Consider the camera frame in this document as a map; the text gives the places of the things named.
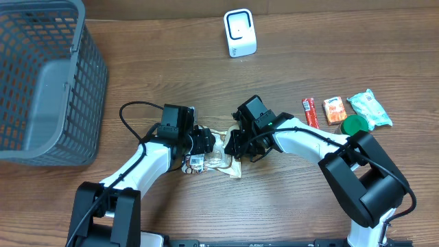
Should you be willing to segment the green lid jar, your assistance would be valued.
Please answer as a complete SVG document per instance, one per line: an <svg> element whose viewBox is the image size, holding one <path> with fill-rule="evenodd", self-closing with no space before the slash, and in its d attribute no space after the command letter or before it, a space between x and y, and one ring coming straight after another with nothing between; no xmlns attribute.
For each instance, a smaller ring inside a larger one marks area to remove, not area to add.
<svg viewBox="0 0 439 247"><path fill-rule="evenodd" d="M362 116L350 115L337 127L335 134L353 136L360 130L368 132L368 122Z"/></svg>

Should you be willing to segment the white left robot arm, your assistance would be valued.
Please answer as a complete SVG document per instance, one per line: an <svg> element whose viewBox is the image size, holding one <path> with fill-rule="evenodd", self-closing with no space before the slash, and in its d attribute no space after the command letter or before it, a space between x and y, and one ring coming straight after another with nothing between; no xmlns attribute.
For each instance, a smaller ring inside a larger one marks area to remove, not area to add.
<svg viewBox="0 0 439 247"><path fill-rule="evenodd" d="M153 183L186 156L213 151L215 137L197 125L194 107L161 106L161 121L144 137L133 156L99 183L84 182L75 193L67 246L169 245L160 233L141 230L141 201Z"/></svg>

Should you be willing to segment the red stick sachet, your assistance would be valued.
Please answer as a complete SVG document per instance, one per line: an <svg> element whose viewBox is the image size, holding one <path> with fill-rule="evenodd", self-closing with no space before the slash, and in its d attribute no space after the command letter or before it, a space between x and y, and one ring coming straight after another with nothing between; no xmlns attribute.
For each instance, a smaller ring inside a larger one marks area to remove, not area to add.
<svg viewBox="0 0 439 247"><path fill-rule="evenodd" d="M302 99L302 105L305 111L305 117L307 120L307 124L313 128L320 128L320 124L318 123L318 117L316 114L316 107L314 104L313 98L305 98Z"/></svg>

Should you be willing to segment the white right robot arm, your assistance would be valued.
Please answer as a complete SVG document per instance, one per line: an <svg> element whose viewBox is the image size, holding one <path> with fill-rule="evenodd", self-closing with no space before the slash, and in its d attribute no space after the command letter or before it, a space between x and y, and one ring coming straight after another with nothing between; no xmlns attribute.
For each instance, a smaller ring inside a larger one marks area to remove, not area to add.
<svg viewBox="0 0 439 247"><path fill-rule="evenodd" d="M238 128L226 153L256 163L272 150L295 154L320 168L351 229L338 246L411 246L387 236L393 220L416 208L416 196L378 141L360 130L352 136L308 126L289 113L276 115L253 95L232 114Z"/></svg>

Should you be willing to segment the teal wet wipes pack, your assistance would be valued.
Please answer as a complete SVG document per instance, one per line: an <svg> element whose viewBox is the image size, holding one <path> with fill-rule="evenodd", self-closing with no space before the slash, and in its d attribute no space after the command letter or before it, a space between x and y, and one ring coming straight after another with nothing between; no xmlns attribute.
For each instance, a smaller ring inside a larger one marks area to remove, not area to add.
<svg viewBox="0 0 439 247"><path fill-rule="evenodd" d="M366 120L369 131L373 131L377 126L393 126L391 118L370 89L348 97L347 101L353 110Z"/></svg>

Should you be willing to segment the beige snack pouch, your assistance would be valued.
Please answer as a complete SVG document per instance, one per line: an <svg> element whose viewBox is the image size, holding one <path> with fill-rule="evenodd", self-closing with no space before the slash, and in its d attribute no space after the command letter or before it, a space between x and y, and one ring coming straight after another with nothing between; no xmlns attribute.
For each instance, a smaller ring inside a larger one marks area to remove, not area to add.
<svg viewBox="0 0 439 247"><path fill-rule="evenodd" d="M241 161L225 153L225 147L231 138L231 131L238 130L237 124L227 131L211 129L215 137L213 151L208 154L186 156L182 160L181 171L185 174L201 174L209 170L228 174L231 178L241 178Z"/></svg>

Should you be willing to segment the orange snack box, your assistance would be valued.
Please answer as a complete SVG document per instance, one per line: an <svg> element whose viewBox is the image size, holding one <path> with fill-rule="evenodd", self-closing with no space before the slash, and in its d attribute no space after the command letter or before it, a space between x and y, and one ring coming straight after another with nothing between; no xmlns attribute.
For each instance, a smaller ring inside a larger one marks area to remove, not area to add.
<svg viewBox="0 0 439 247"><path fill-rule="evenodd" d="M346 110L340 96L324 100L322 106L329 125L340 124L347 118Z"/></svg>

